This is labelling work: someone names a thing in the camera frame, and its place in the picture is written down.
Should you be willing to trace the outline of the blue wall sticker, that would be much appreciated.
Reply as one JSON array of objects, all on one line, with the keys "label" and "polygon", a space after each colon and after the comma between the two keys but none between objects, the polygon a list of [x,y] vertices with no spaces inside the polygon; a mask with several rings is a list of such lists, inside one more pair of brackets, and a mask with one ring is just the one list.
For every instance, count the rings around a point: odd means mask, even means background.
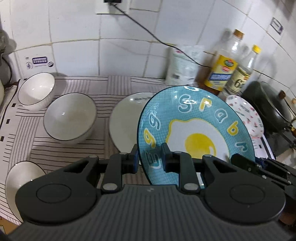
[{"label": "blue wall sticker", "polygon": [[42,57],[33,57],[32,59],[26,58],[26,68],[27,69],[33,69],[35,67],[42,67],[47,66],[49,68],[54,66],[54,63],[52,61],[49,61],[46,56]]}]

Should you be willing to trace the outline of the black wok pan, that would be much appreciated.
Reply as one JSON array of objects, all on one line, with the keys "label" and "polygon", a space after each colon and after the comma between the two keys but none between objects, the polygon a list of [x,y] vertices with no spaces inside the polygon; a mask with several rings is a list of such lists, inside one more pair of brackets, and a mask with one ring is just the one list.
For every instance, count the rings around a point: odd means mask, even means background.
[{"label": "black wok pan", "polygon": [[285,132],[293,133],[292,117],[284,91],[276,91],[266,82],[253,81],[243,90],[241,97],[248,101],[258,112],[264,126],[264,135],[279,134],[295,148],[295,140],[290,140]]}]

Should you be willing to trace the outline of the pink rabbit carrot plate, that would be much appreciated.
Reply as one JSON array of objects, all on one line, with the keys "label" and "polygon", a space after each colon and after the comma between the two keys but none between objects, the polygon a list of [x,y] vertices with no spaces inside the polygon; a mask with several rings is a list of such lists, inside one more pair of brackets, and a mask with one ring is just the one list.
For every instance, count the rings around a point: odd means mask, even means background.
[{"label": "pink rabbit carrot plate", "polygon": [[226,97],[226,103],[238,114],[252,138],[263,136],[263,122],[250,103],[236,95]]}]

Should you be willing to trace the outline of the plain white plate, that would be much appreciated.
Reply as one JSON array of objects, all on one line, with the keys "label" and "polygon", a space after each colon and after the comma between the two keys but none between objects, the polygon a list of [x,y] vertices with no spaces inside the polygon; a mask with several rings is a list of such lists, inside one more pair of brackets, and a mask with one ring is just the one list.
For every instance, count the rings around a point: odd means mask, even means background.
[{"label": "plain white plate", "polygon": [[128,153],[137,143],[137,125],[153,92],[139,92],[125,97],[113,109],[109,118],[110,137],[120,152]]}]

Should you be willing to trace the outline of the yellow label oil bottle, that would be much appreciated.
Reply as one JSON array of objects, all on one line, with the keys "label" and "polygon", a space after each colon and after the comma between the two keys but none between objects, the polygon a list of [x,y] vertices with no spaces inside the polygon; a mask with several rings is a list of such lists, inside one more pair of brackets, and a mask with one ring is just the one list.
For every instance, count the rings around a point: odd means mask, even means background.
[{"label": "yellow label oil bottle", "polygon": [[232,35],[220,42],[215,48],[215,57],[208,77],[204,81],[205,89],[218,95],[230,80],[238,66],[240,43],[244,33],[235,29]]}]

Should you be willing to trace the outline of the striped white table mat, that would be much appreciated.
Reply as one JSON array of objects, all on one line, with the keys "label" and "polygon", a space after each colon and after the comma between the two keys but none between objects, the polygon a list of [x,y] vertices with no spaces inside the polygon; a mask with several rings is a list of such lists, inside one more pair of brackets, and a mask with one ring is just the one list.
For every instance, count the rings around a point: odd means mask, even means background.
[{"label": "striped white table mat", "polygon": [[1,117],[1,216],[17,225],[6,194],[6,177],[21,161],[46,173],[89,155],[102,159],[139,145],[142,169],[154,185],[177,184],[163,170],[160,145],[187,151],[189,137],[205,143],[201,155],[229,161],[236,153],[254,160],[262,144],[251,138],[245,121],[215,95],[197,87],[173,87],[140,77],[56,79],[53,100],[38,110],[19,102],[19,90]]}]

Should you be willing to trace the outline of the white wall socket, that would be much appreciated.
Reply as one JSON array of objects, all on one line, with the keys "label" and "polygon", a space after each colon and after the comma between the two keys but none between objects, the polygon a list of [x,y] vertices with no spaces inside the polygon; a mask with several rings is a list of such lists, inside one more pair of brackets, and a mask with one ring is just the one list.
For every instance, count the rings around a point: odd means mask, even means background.
[{"label": "white wall socket", "polygon": [[122,1],[95,1],[95,13],[99,15],[121,15],[128,13],[130,9],[130,0]]}]

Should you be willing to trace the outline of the blue fried egg plate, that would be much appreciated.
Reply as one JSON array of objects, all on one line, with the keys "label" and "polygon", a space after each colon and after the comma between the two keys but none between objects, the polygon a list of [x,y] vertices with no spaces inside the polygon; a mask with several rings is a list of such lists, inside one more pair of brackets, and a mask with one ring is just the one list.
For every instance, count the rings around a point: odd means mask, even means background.
[{"label": "blue fried egg plate", "polygon": [[193,86],[173,86],[155,94],[144,106],[137,127],[143,170],[152,185],[179,183],[166,173],[161,145],[196,159],[213,155],[229,162],[234,154],[255,160],[251,137],[238,114],[223,100]]}]

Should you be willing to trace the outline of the white bowl black rim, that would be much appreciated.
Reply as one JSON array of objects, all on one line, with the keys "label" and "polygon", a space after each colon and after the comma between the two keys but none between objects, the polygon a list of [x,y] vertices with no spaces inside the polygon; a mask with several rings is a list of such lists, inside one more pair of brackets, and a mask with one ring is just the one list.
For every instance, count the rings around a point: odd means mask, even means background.
[{"label": "white bowl black rim", "polygon": [[9,208],[18,221],[23,222],[15,202],[17,191],[26,183],[45,174],[40,166],[30,161],[19,162],[9,171],[5,183],[6,199]]},{"label": "white bowl black rim", "polygon": [[18,101],[27,110],[46,108],[54,98],[56,80],[50,73],[38,73],[28,78],[18,91]]},{"label": "white bowl black rim", "polygon": [[68,93],[58,97],[47,108],[43,126],[53,139],[66,145],[86,140],[97,118],[93,99],[83,93]]}]

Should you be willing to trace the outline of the white plastic food bag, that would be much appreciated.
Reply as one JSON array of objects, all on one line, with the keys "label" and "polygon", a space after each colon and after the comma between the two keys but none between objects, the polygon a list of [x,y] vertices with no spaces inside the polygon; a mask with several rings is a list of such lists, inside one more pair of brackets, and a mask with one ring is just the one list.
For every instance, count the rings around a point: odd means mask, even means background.
[{"label": "white plastic food bag", "polygon": [[193,85],[199,71],[204,47],[201,45],[177,45],[170,48],[166,83],[170,85]]}]

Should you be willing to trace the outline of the clear vinegar bottle yellow cap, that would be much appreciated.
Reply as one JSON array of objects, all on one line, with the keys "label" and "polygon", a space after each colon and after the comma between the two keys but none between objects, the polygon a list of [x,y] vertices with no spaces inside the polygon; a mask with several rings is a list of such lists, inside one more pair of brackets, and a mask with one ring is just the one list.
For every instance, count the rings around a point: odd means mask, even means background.
[{"label": "clear vinegar bottle yellow cap", "polygon": [[226,100],[227,96],[237,95],[241,91],[253,72],[257,55],[259,55],[260,52],[260,47],[253,45],[251,51],[240,60],[237,68],[231,75],[231,78],[227,81],[223,90],[218,94],[219,98]]}]

